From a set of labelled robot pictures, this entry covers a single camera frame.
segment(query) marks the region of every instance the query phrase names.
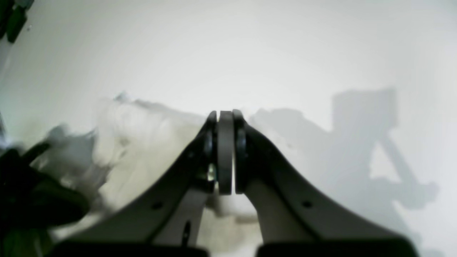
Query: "screw hole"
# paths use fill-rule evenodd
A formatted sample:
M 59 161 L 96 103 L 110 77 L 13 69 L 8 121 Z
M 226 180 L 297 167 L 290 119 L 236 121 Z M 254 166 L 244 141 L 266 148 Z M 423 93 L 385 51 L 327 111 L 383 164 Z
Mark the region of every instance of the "screw hole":
M 303 205 L 303 207 L 308 208 L 308 209 L 313 207 L 313 204 L 310 201 L 304 201 L 302 203 L 302 205 Z
M 151 206 L 151 208 L 153 210 L 158 210 L 158 209 L 162 208 L 163 206 L 164 206 L 164 204 L 162 202 L 156 202 Z
M 186 225 L 184 226 L 184 231 L 182 232 L 182 241 L 181 241 L 182 246 L 187 246 L 190 236 L 191 236 L 191 222 L 190 222 L 190 220 L 188 220 L 186 222 Z

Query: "metal arm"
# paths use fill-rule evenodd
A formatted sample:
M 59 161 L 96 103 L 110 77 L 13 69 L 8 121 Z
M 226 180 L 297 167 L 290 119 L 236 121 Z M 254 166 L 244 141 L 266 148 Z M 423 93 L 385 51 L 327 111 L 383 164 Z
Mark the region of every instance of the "metal arm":
M 304 179 L 240 111 L 212 112 L 197 137 L 142 196 L 60 244 L 54 256 L 207 256 L 195 246 L 216 175 L 221 193 L 253 203 L 266 243 L 257 256 L 416 256 L 408 240 L 343 208 Z

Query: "white surface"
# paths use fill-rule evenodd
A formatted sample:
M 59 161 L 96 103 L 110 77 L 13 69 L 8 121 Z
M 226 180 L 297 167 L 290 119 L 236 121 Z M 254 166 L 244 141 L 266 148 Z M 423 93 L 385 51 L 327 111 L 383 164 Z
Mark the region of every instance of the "white surface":
M 0 111 L 27 144 L 59 123 L 86 132 L 96 100 L 122 91 L 200 115 L 287 107 L 330 132 L 336 94 L 394 88 L 390 136 L 440 190 L 393 208 L 422 247 L 457 256 L 456 12 L 444 0 L 37 1 L 32 30 L 0 42 Z M 371 159 L 389 177 L 379 148 Z
M 100 102 L 98 114 L 93 160 L 98 166 L 112 167 L 100 191 L 114 210 L 157 181 L 205 121 L 157 104 L 110 100 Z

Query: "dark object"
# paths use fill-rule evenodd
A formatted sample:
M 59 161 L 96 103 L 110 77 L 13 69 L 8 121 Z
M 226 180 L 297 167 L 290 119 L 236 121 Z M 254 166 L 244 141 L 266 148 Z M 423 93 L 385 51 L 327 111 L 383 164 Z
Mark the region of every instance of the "dark object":
M 8 19 L 8 24 L 6 27 L 6 35 L 9 42 L 14 43 L 16 41 L 17 36 L 21 32 L 22 27 L 24 27 L 26 21 L 26 10 L 20 6 L 16 7 Z
M 235 145 L 236 193 L 245 193 L 255 206 L 266 244 L 257 256 L 416 256 L 403 236 L 357 216 L 319 192 L 270 140 L 244 121 L 240 111 L 232 113 L 233 135 L 221 133 L 221 124 L 230 123 L 227 115 L 221 114 L 216 126 L 212 112 L 197 137 L 150 189 L 110 219 L 58 245 L 53 256 L 68 256 L 76 248 L 79 255 L 97 255 L 97 251 L 109 251 L 111 256 L 171 253 L 160 252 L 159 246 L 173 246 L 170 251 L 181 255 L 192 253 L 185 246 L 195 245 L 204 203 L 213 186 L 205 173 L 215 156 L 218 164 L 221 158 L 228 161 L 228 151 L 219 155 L 219 144 L 226 145 L 228 138 Z M 128 250 L 112 251 L 114 244 Z
M 6 32 L 6 24 L 13 12 L 13 5 L 13 0 L 0 0 L 0 38 L 3 38 Z
M 0 157 L 1 225 L 8 229 L 47 228 L 81 219 L 86 199 L 29 166 L 49 147 L 40 144 L 20 156 L 10 149 Z
M 26 10 L 29 10 L 35 0 L 14 0 L 16 4 Z
M 2 235 L 1 257 L 42 257 L 53 248 L 47 229 L 10 229 Z

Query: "bolt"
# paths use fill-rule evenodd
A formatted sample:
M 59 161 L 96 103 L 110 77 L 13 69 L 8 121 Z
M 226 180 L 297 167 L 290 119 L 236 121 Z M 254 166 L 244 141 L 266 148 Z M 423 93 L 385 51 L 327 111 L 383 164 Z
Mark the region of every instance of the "bolt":
M 207 180 L 209 182 L 212 182 L 212 181 L 214 181 L 215 177 L 216 177 L 216 165 L 214 165 L 213 163 L 210 163 L 208 165 Z

